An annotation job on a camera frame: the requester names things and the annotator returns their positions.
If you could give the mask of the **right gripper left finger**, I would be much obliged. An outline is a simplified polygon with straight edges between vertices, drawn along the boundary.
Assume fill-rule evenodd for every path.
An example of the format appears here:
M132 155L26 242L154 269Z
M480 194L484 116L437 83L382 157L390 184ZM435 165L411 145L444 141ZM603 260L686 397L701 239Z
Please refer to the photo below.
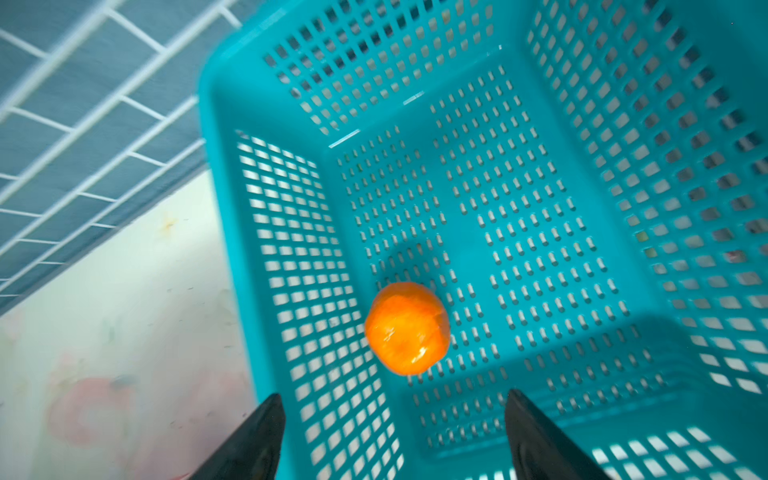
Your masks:
M285 426L282 398L274 393L260 403L189 479L274 480Z

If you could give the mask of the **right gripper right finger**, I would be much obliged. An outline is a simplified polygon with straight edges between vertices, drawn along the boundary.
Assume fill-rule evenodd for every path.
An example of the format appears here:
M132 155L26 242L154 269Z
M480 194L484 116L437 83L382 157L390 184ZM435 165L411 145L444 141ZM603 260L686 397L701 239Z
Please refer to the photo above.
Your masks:
M522 391L508 392L504 420L518 479L609 479Z

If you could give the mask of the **orange tangerine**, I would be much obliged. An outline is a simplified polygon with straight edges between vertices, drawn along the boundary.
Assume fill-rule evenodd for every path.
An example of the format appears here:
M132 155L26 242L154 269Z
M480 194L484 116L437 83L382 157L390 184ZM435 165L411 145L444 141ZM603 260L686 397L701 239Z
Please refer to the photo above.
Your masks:
M375 356L400 376L425 373L451 344L445 307L430 289L414 282L384 287L374 298L364 332Z

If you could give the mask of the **teal plastic basket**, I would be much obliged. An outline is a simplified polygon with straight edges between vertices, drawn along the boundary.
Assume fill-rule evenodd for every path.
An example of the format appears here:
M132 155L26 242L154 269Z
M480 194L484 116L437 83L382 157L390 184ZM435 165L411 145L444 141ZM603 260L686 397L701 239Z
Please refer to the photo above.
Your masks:
M511 389L614 478L766 477L765 2L268 1L199 94L278 478L512 479Z

